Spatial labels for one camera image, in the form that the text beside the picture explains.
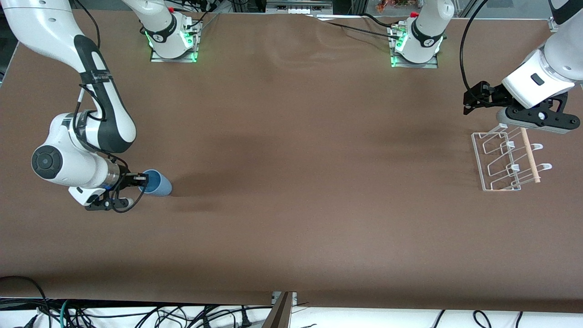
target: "white floor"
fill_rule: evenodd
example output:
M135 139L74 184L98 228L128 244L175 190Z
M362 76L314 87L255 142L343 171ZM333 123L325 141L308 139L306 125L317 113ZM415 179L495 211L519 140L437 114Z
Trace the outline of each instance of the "white floor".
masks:
M143 313L153 308L107 308L89 309L88 314L93 315L120 315L130 313ZM202 310L201 306L183 308L188 317L194 317ZM222 306L221 309L240 309L240 306ZM291 315L290 328L431 328L439 310L397 310L397 309L346 309L346 308L304 308L295 307ZM439 323L439 328L480 328L472 317L471 310L448 310L444 313ZM261 323L267 317L269 309L249 310L249 320L255 323L253 328L261 327ZM490 319L492 328L515 328L518 312L485 311ZM15 328L24 326L35 310L0 311L0 328ZM134 328L142 316L122 317L115 319L94 318L93 324L97 328ZM153 328L157 316L151 316L142 328ZM241 324L240 313L236 313L237 326ZM233 327L233 317L230 315L210 322L212 328ZM34 328L47 328L48 319L40 315ZM56 320L53 327L59 328ZM160 328L180 328L181 325L165 320ZM571 313L540 313L525 312L519 324L519 328L581 328L583 327L583 314Z

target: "brown table surface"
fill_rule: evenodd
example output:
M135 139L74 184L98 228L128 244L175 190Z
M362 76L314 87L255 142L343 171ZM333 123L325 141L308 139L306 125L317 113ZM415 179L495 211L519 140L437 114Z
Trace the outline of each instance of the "brown table surface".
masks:
M293 290L312 306L583 310L583 128L531 132L554 166L541 184L481 191L470 133L496 109L462 115L465 20L439 69L403 69L385 38L302 15L221 15L198 63L150 63L133 13L94 15L138 129L122 157L174 191L118 215L38 178L31 154L73 111L79 76L20 46L0 89L0 275L52 298L247 304ZM476 21L470 84L501 81L549 35L543 20ZM582 114L583 92L570 97Z

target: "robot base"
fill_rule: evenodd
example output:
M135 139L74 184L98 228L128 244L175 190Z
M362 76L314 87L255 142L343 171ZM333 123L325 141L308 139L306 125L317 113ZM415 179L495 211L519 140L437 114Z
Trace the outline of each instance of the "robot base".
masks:
M194 44L192 48L188 49L182 56L176 58L163 58L160 57L154 50L150 55L150 62L196 62L198 60L198 47L201 43L201 32L202 32L203 21L192 27L194 34L192 38L187 38L186 41L191 41Z
M398 25L393 25L393 27L387 27L387 34L396 35L398 37L403 37L405 31L405 21L399 22ZM394 40L389 38L389 49L391 51L391 67L407 67L407 68L437 68L437 55L424 63L417 64L415 62L410 62L406 60L402 54L395 51L395 48L399 46L401 40Z

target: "wooden stick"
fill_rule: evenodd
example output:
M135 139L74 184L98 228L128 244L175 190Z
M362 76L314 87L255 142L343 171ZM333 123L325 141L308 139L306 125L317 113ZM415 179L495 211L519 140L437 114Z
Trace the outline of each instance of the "wooden stick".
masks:
M520 134L522 134L522 141L526 146L526 157L528 157L528 163L531 166L532 177L535 178L535 183L540 183L539 171L536 169L535 157L532 155L531 142L528 140L526 129L520 128Z

